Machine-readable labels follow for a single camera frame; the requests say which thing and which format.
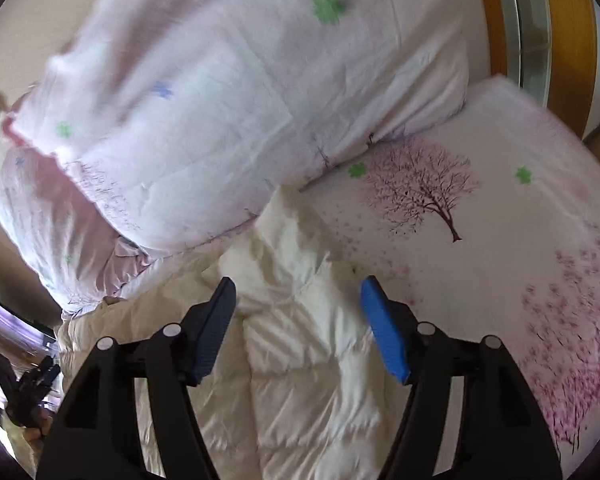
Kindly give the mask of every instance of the wooden bed frame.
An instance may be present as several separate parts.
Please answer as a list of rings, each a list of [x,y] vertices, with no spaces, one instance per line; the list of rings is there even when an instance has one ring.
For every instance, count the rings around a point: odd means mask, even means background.
[[[511,3],[509,0],[483,1],[489,33],[491,73],[512,76],[510,60],[516,54],[512,52],[516,45],[508,38],[511,32],[507,30],[506,23],[507,6]],[[524,2],[517,0],[517,4],[521,9],[519,27],[524,29]],[[522,81],[511,78],[525,88],[525,52],[546,47],[550,52],[546,106],[582,138],[589,119],[598,62],[593,0],[547,0],[547,7],[550,15],[548,45],[542,45],[534,38],[529,39],[529,35],[524,34],[525,30],[520,30],[518,59]]]

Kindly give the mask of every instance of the pink duvet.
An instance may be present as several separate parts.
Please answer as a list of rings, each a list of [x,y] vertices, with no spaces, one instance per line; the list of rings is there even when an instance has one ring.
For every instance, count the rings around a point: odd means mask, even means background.
[[[205,242],[461,107],[455,0],[99,0],[14,129],[125,237]]]
[[[65,316],[116,296],[150,262],[33,148],[12,148],[4,159],[0,224]]]

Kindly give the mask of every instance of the bed sheet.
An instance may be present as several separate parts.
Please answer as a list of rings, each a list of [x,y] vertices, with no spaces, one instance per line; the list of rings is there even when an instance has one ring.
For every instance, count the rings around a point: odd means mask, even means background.
[[[373,147],[303,195],[357,272],[419,319],[503,339],[573,472],[600,438],[600,166],[575,135],[496,78],[470,88],[457,117]],[[206,249],[159,262],[122,296]]]

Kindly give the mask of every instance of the wooden headboard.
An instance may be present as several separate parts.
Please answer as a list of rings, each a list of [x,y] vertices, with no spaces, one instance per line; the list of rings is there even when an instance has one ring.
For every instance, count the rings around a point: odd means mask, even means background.
[[[550,24],[547,44],[543,44],[542,38],[532,37],[534,27],[536,30],[539,28],[535,23],[525,23],[530,19],[525,15],[525,5],[530,7],[532,2],[483,1],[490,41],[491,73],[507,75],[522,88],[531,93],[535,91],[535,97],[544,100],[542,104],[546,104],[549,110],[582,137],[589,119],[598,63],[593,0],[546,0],[550,16],[547,20]],[[546,88],[544,91],[526,88],[525,75],[528,73],[525,74],[525,70],[537,70],[530,66],[528,60],[533,60],[543,48],[548,53]]]

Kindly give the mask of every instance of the white wall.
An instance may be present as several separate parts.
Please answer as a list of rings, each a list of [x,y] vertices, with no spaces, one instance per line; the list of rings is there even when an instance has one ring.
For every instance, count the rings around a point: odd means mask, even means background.
[[[0,92],[8,104],[22,95],[84,21],[94,0],[7,0],[0,8]],[[7,143],[0,144],[0,165]],[[46,324],[58,318],[37,276],[0,229],[0,302]]]

